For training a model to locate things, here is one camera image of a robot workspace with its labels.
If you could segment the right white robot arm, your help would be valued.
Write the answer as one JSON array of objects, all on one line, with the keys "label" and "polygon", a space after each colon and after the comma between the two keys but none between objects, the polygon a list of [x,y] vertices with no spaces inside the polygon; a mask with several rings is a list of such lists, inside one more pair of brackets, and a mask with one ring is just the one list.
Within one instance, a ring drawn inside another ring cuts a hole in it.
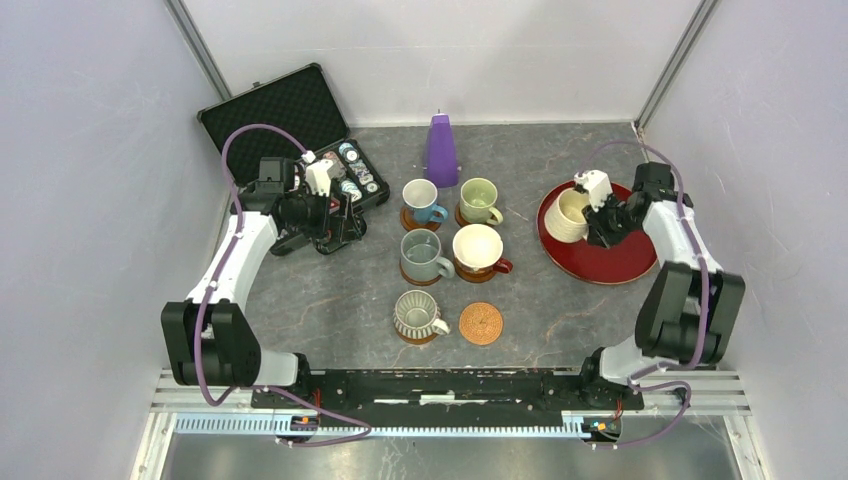
[{"label": "right white robot arm", "polygon": [[634,333],[584,360],[577,382],[580,400],[602,408],[618,385],[638,388],[660,370],[691,370],[724,356],[746,285],[708,252],[696,225],[693,204],[674,167],[637,167],[631,194],[619,200],[608,175],[588,170],[575,176],[589,197],[582,214],[588,242],[611,248],[637,232],[651,241],[660,267],[637,315]]}]

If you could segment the light green mug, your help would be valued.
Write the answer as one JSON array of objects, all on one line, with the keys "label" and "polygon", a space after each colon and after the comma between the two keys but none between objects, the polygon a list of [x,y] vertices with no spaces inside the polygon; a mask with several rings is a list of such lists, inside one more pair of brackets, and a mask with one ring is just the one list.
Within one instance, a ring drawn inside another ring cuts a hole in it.
[{"label": "light green mug", "polygon": [[493,182],[485,178],[472,178],[467,180],[460,189],[459,204],[465,208],[488,208],[491,218],[488,220],[490,226],[501,225],[504,217],[496,207],[498,190]]}]

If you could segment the black poker chip case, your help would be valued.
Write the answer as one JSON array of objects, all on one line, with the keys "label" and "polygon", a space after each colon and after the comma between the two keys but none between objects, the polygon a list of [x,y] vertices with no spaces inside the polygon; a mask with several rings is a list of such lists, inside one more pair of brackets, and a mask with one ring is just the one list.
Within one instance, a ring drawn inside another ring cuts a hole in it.
[{"label": "black poker chip case", "polygon": [[203,109],[198,120],[222,155],[233,203],[236,191],[258,178],[263,157],[306,164],[301,155],[307,150],[344,166],[363,217],[390,197],[388,183],[351,138],[324,71],[316,63]]}]

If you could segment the orange-brown wooden coaster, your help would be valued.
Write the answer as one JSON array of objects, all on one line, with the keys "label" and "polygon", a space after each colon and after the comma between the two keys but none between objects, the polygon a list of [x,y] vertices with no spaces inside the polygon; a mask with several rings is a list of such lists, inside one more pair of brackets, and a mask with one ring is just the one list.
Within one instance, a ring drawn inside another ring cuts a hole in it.
[{"label": "orange-brown wooden coaster", "polygon": [[439,333],[430,330],[395,330],[398,337],[412,345],[423,345],[433,341],[440,336]]}]

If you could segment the cream yellow mug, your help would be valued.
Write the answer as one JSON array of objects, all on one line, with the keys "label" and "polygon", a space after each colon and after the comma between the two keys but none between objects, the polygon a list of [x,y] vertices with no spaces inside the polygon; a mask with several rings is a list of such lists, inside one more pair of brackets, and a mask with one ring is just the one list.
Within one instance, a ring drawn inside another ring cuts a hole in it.
[{"label": "cream yellow mug", "polygon": [[562,243],[576,243],[588,237],[588,223],[583,209],[590,205],[589,196],[574,188],[562,191],[544,214],[547,232]]}]

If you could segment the blue white mug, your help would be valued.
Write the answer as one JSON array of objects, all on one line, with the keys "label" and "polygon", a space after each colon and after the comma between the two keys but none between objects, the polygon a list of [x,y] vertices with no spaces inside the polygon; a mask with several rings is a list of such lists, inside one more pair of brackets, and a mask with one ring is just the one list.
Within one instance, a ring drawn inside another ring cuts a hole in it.
[{"label": "blue white mug", "polygon": [[448,211],[438,204],[438,188],[427,179],[409,181],[402,190],[402,199],[406,218],[416,226],[441,224],[449,217]]}]

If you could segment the woven rattan coaster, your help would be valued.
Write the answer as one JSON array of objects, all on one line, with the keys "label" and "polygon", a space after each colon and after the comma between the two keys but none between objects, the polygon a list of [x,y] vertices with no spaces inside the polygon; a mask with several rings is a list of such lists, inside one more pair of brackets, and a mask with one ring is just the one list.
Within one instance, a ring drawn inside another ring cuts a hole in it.
[{"label": "woven rattan coaster", "polygon": [[463,309],[459,317],[460,334],[470,343],[486,346],[498,340],[504,329],[501,312],[487,302],[475,302]]}]

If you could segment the brown wooden coaster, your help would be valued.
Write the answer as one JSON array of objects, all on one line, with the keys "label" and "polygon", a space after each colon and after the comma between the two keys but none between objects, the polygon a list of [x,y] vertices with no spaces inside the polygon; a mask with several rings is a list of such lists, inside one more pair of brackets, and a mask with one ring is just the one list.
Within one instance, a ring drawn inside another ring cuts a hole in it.
[{"label": "brown wooden coaster", "polygon": [[460,227],[487,225],[490,218],[488,208],[465,208],[463,204],[458,204],[455,209],[455,219]]},{"label": "brown wooden coaster", "polygon": [[403,206],[400,210],[400,223],[406,231],[412,231],[416,229],[427,229],[435,232],[442,225],[442,223],[438,221],[430,221],[426,223],[416,222],[412,210],[409,209],[407,206]]},{"label": "brown wooden coaster", "polygon": [[404,279],[407,283],[409,283],[409,284],[411,284],[411,285],[415,285],[415,286],[422,286],[422,287],[423,287],[423,286],[433,285],[433,284],[435,284],[436,282],[438,282],[439,280],[441,280],[441,279],[442,279],[442,276],[441,276],[441,275],[436,275],[436,276],[435,276],[434,278],[432,278],[432,279],[424,280],[424,281],[420,281],[420,280],[416,280],[416,279],[413,279],[413,278],[411,278],[411,277],[407,276],[407,275],[405,274],[405,272],[403,272],[403,271],[401,271],[400,273],[401,273],[402,278],[403,278],[403,279]]},{"label": "brown wooden coaster", "polygon": [[456,275],[464,281],[470,283],[484,283],[491,279],[493,279],[497,275],[497,271],[493,268],[484,268],[484,269],[468,269],[465,265],[461,263],[454,264]]}]

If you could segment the red round tray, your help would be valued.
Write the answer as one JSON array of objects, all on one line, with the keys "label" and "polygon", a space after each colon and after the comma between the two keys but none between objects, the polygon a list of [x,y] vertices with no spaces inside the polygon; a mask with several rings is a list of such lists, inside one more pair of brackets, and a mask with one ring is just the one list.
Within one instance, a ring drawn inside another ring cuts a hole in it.
[{"label": "red round tray", "polygon": [[538,237],[548,258],[567,274],[593,284],[620,285],[646,275],[658,257],[648,236],[641,231],[629,234],[622,243],[605,249],[585,240],[566,244],[553,238],[544,225],[544,214],[560,193],[574,181],[556,186],[543,198],[537,211]]}]

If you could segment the white red-handled mug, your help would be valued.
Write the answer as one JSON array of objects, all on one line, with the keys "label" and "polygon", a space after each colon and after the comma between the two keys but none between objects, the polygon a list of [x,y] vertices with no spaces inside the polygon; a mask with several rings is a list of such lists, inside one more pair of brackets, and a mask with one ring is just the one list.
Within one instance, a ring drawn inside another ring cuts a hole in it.
[{"label": "white red-handled mug", "polygon": [[460,228],[452,240],[455,263],[468,269],[493,268],[497,274],[509,274],[511,261],[504,257],[504,243],[499,233],[487,225],[469,225]]}]

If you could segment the grey striped mug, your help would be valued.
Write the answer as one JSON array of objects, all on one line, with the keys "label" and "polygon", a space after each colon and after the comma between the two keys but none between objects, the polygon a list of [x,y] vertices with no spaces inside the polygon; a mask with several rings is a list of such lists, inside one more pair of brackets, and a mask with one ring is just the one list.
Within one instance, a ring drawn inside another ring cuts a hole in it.
[{"label": "grey striped mug", "polygon": [[393,311],[393,324],[395,330],[430,330],[440,336],[451,333],[451,327],[442,318],[436,300],[423,290],[409,290],[398,298]]}]

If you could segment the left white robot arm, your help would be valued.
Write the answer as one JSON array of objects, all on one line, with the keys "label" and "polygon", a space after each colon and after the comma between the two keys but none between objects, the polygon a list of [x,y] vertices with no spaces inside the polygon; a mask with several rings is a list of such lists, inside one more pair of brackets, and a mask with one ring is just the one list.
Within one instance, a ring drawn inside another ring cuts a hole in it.
[{"label": "left white robot arm", "polygon": [[161,325],[175,381],[218,387],[276,386],[290,407],[306,405],[313,379],[294,353],[260,344],[245,315],[264,257],[280,237],[300,237],[329,254],[367,231],[344,166],[331,159],[304,164],[282,157],[260,161],[260,176],[236,191],[227,240],[198,284],[167,303]]}]

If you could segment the grey-green mug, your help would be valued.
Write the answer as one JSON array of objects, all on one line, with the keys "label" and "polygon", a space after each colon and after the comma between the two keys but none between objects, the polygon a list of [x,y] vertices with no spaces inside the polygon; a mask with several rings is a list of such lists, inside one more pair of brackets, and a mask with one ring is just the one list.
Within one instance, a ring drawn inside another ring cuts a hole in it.
[{"label": "grey-green mug", "polygon": [[442,244],[435,232],[427,229],[408,231],[400,243],[400,270],[413,279],[424,281],[441,275],[456,275],[451,260],[442,253]]}]

